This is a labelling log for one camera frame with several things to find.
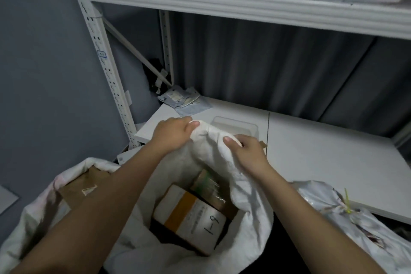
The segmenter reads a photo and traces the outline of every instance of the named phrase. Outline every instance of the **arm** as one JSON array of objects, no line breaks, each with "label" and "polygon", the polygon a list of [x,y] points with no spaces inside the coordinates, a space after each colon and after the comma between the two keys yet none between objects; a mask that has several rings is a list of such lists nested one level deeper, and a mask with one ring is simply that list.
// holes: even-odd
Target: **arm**
[{"label": "arm", "polygon": [[12,273],[97,273],[158,163],[190,140],[199,125],[191,120],[161,121],[152,140],[51,229]]},{"label": "arm", "polygon": [[383,274],[380,266],[348,236],[307,203],[268,163],[256,138],[229,137],[229,147],[244,169],[262,186],[267,198],[306,265],[315,274]]}]

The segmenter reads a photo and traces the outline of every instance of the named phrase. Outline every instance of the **person's left arm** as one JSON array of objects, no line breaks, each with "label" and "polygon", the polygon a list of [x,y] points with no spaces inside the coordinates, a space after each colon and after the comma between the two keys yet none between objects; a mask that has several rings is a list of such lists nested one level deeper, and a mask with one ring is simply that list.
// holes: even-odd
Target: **person's left arm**
[{"label": "person's left arm", "polygon": [[161,121],[152,140],[52,228],[12,273],[97,273],[158,163],[190,140],[199,125],[191,120]]}]

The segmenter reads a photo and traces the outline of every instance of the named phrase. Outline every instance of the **clear plastic container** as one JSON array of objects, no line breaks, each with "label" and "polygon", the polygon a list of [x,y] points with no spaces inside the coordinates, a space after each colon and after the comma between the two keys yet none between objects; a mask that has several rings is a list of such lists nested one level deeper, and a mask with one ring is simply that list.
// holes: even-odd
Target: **clear plastic container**
[{"label": "clear plastic container", "polygon": [[257,139],[259,138],[258,126],[245,121],[216,116],[211,122],[211,125],[227,131],[232,135],[244,134],[246,136],[256,137]]}]

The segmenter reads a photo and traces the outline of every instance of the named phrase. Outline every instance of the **plastic bag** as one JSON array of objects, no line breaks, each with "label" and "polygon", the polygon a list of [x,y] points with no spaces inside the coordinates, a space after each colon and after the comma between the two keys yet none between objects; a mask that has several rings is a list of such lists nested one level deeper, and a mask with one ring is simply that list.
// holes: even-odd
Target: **plastic bag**
[{"label": "plastic bag", "polygon": [[348,213],[342,196],[324,182],[293,182],[292,186],[387,273],[411,273],[411,243],[391,231],[367,209],[351,209]]},{"label": "plastic bag", "polygon": [[[241,171],[222,141],[224,136],[234,138],[200,121],[191,135],[193,141],[160,162],[104,263],[109,273],[239,273],[262,254],[271,232],[273,210],[260,188]],[[176,245],[161,244],[148,229],[156,200],[172,183],[188,190],[204,163],[229,180],[231,201],[239,208],[227,234],[207,258]],[[108,171],[119,167],[89,158],[57,176],[46,191],[23,210],[19,225],[4,242],[0,264],[7,261],[7,265],[2,265],[0,273],[17,265],[22,247],[30,241],[45,216],[47,200],[55,202],[56,190],[93,164]]]}]

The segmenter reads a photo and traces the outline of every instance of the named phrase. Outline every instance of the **person's right arm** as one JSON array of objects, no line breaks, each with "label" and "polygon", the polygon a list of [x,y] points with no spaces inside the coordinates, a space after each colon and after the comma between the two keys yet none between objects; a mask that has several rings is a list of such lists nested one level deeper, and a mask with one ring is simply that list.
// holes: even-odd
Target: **person's right arm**
[{"label": "person's right arm", "polygon": [[260,184],[281,224],[314,274],[384,274],[383,269],[348,236],[307,203],[268,163],[254,137],[237,135],[224,143]]}]

